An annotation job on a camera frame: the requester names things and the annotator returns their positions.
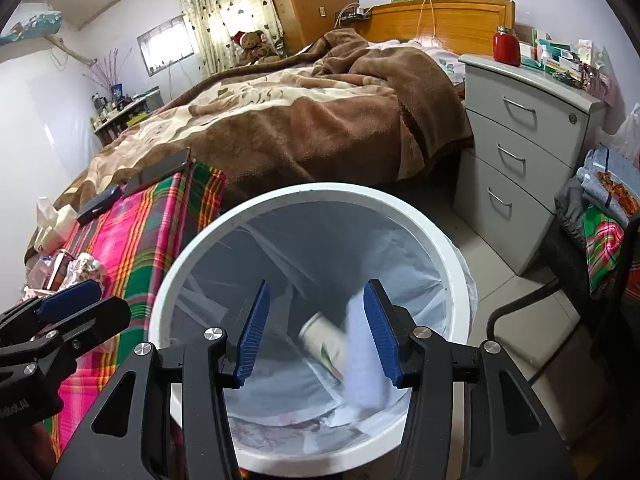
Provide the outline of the red strawberry milk carton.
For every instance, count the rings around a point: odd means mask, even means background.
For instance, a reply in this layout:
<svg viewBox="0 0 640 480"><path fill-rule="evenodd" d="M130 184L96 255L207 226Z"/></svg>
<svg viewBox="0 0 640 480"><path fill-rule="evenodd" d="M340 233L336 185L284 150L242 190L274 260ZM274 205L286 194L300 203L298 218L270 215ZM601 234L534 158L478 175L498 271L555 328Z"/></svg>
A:
<svg viewBox="0 0 640 480"><path fill-rule="evenodd" d="M66 278L68 265L74 260L66 249L57 250L50 257L41 257L29 271L26 285L32 289L56 292Z"/></svg>

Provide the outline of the tissue pack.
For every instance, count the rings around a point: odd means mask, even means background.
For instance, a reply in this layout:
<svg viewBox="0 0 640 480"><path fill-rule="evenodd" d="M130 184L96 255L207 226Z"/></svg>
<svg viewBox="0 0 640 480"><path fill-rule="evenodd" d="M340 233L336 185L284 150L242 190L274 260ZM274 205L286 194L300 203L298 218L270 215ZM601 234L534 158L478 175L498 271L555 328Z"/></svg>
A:
<svg viewBox="0 0 640 480"><path fill-rule="evenodd" d="M36 203L37 234L35 251L42 256L50 256L60 249L77 223L77 212L65 205L56 209L47 196L41 196Z"/></svg>

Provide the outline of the plaid tablecloth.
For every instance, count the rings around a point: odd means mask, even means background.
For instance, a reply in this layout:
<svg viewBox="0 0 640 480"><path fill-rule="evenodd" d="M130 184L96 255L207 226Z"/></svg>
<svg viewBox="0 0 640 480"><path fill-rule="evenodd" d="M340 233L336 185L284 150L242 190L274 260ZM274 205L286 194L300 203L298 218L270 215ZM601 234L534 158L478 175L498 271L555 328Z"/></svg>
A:
<svg viewBox="0 0 640 480"><path fill-rule="evenodd" d="M128 328L81 356L77 370L58 389L64 406L44 421L61 455L81 419L134 347L148 338L153 304L180 252L219 214L226 176L204 162L141 192L123 197L93 222L73 229L63 248L84 252L105 268L103 295L125 299Z"/></svg>

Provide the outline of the dark blue glasses case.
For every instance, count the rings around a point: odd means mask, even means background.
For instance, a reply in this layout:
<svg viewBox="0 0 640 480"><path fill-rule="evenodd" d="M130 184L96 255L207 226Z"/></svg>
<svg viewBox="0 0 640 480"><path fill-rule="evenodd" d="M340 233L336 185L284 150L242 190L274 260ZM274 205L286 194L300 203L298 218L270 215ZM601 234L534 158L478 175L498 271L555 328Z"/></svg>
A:
<svg viewBox="0 0 640 480"><path fill-rule="evenodd" d="M82 206L77 215L77 222L80 226L85 226L101 214L109 211L122 197L122 187L118 184L110 185L102 193L93 197L84 206Z"/></svg>

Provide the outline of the cluttered side desk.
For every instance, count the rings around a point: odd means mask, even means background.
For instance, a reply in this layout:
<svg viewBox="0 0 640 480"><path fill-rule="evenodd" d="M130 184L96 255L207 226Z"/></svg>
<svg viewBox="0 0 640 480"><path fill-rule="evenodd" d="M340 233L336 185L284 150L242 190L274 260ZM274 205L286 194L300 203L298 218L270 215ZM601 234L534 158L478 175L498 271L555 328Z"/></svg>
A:
<svg viewBox="0 0 640 480"><path fill-rule="evenodd" d="M125 130L142 122L153 112L164 106L160 87L136 96L117 110L111 110L105 119L93 126L93 132L105 148L115 141Z"/></svg>

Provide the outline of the black smartphone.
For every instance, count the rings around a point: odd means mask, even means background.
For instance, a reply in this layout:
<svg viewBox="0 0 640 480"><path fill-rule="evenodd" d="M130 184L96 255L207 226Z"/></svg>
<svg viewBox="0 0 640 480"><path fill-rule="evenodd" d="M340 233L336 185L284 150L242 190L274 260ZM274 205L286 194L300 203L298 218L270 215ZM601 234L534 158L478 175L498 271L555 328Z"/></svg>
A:
<svg viewBox="0 0 640 480"><path fill-rule="evenodd" d="M190 148L186 148L185 150L167 156L149 167L141 169L127 181L122 196L129 197L134 195L177 172L181 172L189 165L190 160L191 150Z"/></svg>

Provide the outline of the dried branch vase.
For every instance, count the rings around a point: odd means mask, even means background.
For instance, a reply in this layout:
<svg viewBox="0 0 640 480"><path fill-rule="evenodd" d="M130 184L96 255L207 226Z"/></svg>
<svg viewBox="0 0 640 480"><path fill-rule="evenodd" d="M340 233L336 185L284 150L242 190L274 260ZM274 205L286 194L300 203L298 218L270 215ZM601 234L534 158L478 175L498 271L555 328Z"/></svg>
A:
<svg viewBox="0 0 640 480"><path fill-rule="evenodd" d="M122 69L124 68L132 49L120 54L119 48L111 49L102 58L96 58L89 67L85 77L93 84L107 91L114 101L119 102L124 98L122 90Z"/></svg>

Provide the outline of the air conditioner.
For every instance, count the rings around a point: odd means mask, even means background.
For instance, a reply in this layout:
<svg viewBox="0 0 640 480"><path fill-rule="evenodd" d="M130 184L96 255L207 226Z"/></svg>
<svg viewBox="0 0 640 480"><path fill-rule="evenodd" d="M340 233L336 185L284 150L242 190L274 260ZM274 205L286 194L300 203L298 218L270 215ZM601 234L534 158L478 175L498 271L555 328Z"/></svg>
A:
<svg viewBox="0 0 640 480"><path fill-rule="evenodd" d="M0 38L0 44L15 44L16 42L37 39L57 34L62 27L63 15L58 11L47 11L36 14L26 22L16 22L10 31Z"/></svg>

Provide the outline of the window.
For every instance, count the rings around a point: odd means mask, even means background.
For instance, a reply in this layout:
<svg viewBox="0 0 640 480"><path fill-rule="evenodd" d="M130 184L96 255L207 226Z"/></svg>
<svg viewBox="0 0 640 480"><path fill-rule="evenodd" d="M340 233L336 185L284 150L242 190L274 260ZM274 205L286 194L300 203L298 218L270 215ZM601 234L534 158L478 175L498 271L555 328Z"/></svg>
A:
<svg viewBox="0 0 640 480"><path fill-rule="evenodd" d="M149 76L198 52L190 24L183 15L144 32L137 38L137 42Z"/></svg>

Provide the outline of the grey drawer cabinet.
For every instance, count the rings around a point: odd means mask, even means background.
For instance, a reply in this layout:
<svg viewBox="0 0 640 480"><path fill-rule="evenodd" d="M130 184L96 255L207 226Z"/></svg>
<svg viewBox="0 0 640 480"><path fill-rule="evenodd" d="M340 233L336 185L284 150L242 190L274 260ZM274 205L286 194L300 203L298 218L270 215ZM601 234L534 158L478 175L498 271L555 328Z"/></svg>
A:
<svg viewBox="0 0 640 480"><path fill-rule="evenodd" d="M463 151L454 212L518 275L536 257L554 196L592 148L605 102L552 77L464 54Z"/></svg>

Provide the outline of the teddy bear with santa hat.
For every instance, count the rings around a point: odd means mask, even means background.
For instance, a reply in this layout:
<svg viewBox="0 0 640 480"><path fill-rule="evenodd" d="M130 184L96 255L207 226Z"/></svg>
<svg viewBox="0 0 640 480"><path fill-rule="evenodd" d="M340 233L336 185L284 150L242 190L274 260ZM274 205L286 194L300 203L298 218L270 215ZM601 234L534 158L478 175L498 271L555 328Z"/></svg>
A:
<svg viewBox="0 0 640 480"><path fill-rule="evenodd" d="M236 45L236 65L247 66L280 60L280 54L268 42L261 30L237 32L232 40Z"/></svg>

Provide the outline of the brown fleece blanket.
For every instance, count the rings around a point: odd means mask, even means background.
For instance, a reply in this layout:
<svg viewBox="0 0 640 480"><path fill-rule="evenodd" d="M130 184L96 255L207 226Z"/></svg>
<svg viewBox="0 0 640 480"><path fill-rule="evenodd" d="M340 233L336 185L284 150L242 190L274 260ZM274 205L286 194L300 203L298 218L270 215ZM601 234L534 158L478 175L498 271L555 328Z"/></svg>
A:
<svg viewBox="0 0 640 480"><path fill-rule="evenodd" d="M423 50L349 28L283 60L216 73L94 155L55 199L79 208L188 151L224 174L209 214L311 182L380 186L430 171L471 135L460 96Z"/></svg>

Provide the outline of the patterned curtain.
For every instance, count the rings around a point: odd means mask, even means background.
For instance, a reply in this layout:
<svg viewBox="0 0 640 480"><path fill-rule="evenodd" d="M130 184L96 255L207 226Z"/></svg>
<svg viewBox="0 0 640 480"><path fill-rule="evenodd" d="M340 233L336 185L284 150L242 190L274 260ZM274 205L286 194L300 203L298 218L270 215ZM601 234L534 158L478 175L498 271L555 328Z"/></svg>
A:
<svg viewBox="0 0 640 480"><path fill-rule="evenodd" d="M259 32L269 52L283 54L283 30L273 0L179 0L198 46L198 67L207 76L241 63L234 37Z"/></svg>

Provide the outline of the items on cabinet top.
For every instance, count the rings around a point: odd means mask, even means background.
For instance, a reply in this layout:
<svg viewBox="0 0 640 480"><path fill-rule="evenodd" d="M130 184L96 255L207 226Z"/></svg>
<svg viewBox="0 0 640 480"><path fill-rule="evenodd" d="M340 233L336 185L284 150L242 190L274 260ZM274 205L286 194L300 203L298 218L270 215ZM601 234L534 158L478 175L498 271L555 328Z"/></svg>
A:
<svg viewBox="0 0 640 480"><path fill-rule="evenodd" d="M530 68L600 99L617 89L608 54L592 40L570 44L553 40L540 29L531 29L528 37L518 34L518 40L521 63Z"/></svg>

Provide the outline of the red jar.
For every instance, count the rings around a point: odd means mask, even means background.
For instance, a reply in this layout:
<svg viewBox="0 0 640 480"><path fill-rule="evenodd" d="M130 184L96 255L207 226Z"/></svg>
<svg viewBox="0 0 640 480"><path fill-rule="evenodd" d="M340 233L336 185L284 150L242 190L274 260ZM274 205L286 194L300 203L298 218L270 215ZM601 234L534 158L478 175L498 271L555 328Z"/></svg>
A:
<svg viewBox="0 0 640 480"><path fill-rule="evenodd" d="M492 57L496 62L510 66L521 64L520 42L513 29L497 27L492 44Z"/></svg>

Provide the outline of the wooden headboard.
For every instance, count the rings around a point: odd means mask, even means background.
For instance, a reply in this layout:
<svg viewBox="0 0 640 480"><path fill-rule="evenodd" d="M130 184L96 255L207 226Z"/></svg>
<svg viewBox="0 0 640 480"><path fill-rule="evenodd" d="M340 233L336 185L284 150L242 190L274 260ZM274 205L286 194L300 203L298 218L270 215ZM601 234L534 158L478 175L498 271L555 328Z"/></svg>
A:
<svg viewBox="0 0 640 480"><path fill-rule="evenodd" d="M500 26L515 24L513 0L408 0L375 6L352 24L372 42L433 41L457 54L491 55Z"/></svg>

